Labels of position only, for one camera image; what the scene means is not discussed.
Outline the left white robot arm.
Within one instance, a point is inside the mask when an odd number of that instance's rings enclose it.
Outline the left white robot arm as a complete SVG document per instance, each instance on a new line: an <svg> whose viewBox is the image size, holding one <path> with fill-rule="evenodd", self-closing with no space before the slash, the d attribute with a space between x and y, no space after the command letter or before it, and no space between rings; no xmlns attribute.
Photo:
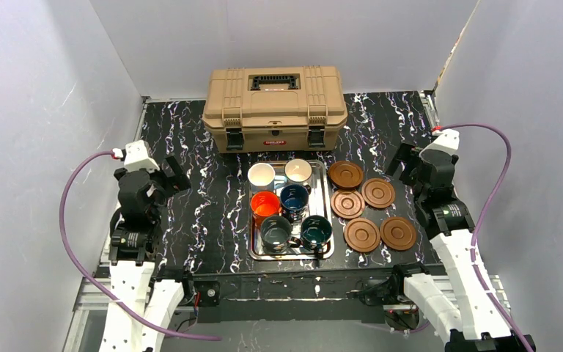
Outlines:
<svg viewBox="0 0 563 352"><path fill-rule="evenodd" d="M125 160L115 171L119 206L110 222L110 302L101 351L159 351L170 335L177 305L185 296L181 269L158 268L161 211L191 187L177 158L165 158L170 173L152 160Z"/></svg>

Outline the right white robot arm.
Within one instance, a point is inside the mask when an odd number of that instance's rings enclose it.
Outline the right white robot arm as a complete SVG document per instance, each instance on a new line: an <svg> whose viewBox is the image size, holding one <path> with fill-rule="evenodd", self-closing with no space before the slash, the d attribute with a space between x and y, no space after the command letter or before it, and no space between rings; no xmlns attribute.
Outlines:
<svg viewBox="0 0 563 352"><path fill-rule="evenodd" d="M516 327L490 286L474 239L476 228L455 193L458 157L442 150L399 146L386 173L413 189L418 222L437 252L454 292L451 301L421 263L396 265L391 297L415 304L444 342L445 351L535 351L531 335Z"/></svg>

